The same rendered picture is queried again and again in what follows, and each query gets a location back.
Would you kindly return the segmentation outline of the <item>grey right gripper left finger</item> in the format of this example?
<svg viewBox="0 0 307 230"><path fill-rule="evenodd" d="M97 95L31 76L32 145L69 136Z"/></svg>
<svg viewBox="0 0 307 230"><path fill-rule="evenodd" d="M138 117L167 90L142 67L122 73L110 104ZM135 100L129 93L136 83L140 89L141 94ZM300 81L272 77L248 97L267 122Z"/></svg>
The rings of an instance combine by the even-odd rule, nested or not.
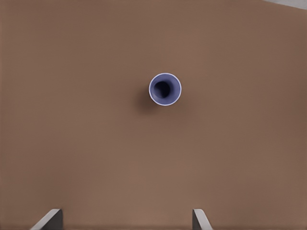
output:
<svg viewBox="0 0 307 230"><path fill-rule="evenodd" d="M62 209L50 210L30 230L63 230Z"/></svg>

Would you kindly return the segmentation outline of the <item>blue bowl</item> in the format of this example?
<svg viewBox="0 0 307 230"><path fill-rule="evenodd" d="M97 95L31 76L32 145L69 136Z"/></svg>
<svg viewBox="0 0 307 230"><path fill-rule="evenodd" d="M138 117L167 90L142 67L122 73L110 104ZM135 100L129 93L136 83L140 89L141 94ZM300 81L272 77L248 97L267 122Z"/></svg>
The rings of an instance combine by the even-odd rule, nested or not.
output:
<svg viewBox="0 0 307 230"><path fill-rule="evenodd" d="M149 96L158 105L173 105L181 96L179 79L171 73L160 73L149 84Z"/></svg>

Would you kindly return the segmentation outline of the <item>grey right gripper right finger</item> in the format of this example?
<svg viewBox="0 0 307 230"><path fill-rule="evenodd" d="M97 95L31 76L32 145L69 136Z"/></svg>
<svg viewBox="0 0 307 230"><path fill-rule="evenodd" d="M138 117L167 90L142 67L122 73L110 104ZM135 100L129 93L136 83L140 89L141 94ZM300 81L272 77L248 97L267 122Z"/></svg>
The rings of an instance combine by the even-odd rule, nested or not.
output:
<svg viewBox="0 0 307 230"><path fill-rule="evenodd" d="M192 230L213 230L206 214L202 209L192 210Z"/></svg>

